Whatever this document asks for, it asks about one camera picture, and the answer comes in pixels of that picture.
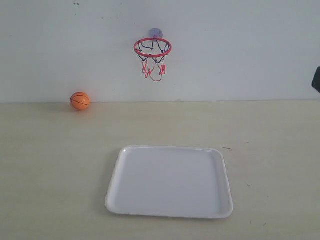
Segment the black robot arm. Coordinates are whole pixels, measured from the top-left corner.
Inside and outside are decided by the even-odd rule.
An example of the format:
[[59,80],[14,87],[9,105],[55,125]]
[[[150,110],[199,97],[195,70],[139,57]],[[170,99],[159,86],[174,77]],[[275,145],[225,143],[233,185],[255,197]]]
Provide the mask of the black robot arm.
[[318,93],[320,93],[320,67],[319,67],[319,66],[317,67],[317,69],[316,69],[316,71],[315,71],[315,74],[314,74],[314,77],[313,77],[311,86],[312,86]]

